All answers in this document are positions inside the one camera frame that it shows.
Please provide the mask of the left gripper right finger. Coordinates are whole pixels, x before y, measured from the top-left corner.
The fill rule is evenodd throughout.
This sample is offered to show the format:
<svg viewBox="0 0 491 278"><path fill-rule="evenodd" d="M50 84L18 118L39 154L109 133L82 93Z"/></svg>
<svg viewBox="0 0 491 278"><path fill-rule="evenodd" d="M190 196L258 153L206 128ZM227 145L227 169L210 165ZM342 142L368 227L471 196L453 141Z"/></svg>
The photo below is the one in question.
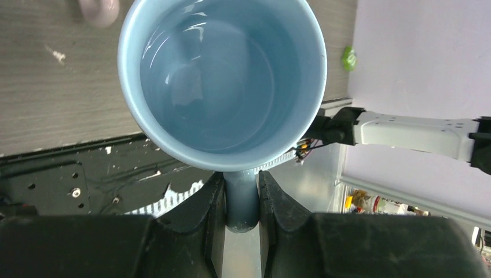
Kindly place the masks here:
<svg viewBox="0 0 491 278"><path fill-rule="evenodd" d="M263 277L488 277L443 217L313 213L259 173Z"/></svg>

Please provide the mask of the lilac mug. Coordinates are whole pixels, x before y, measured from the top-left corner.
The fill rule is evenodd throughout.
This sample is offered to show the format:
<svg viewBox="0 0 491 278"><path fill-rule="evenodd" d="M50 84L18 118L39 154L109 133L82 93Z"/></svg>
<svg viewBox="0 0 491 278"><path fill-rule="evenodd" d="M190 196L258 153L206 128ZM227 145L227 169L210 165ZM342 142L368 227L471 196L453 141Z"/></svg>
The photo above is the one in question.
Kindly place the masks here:
<svg viewBox="0 0 491 278"><path fill-rule="evenodd" d="M118 0L79 0L83 18L93 27L105 28L113 24L120 11Z"/></svg>

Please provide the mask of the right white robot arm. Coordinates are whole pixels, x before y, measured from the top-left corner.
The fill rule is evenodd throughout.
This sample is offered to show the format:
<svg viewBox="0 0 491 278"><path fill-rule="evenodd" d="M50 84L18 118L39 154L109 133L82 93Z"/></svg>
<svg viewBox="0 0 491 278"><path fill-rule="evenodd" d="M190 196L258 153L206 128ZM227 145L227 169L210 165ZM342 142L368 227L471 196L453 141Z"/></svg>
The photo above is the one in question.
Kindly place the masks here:
<svg viewBox="0 0 491 278"><path fill-rule="evenodd" d="M446 156L490 174L490 117L433 119L344 107L318 115L305 134L324 145L386 145Z"/></svg>

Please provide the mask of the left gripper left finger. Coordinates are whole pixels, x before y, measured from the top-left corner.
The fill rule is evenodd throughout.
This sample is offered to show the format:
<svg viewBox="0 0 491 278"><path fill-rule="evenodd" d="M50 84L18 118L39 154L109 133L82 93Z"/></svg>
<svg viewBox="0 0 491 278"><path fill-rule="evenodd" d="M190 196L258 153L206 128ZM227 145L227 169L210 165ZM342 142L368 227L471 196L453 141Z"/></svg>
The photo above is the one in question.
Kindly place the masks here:
<svg viewBox="0 0 491 278"><path fill-rule="evenodd" d="M152 215L40 216L1 207L2 277L220 277L225 180Z"/></svg>

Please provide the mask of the light blue mug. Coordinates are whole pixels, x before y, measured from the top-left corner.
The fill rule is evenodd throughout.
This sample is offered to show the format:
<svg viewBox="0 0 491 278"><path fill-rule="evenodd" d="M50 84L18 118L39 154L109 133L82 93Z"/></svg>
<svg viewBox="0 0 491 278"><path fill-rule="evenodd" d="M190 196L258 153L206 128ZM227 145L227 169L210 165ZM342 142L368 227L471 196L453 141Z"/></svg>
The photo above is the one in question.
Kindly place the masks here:
<svg viewBox="0 0 491 278"><path fill-rule="evenodd" d="M327 49L307 1L135 1L118 73L145 135L177 160L221 172L226 224L259 220L254 170L288 152L313 123Z"/></svg>

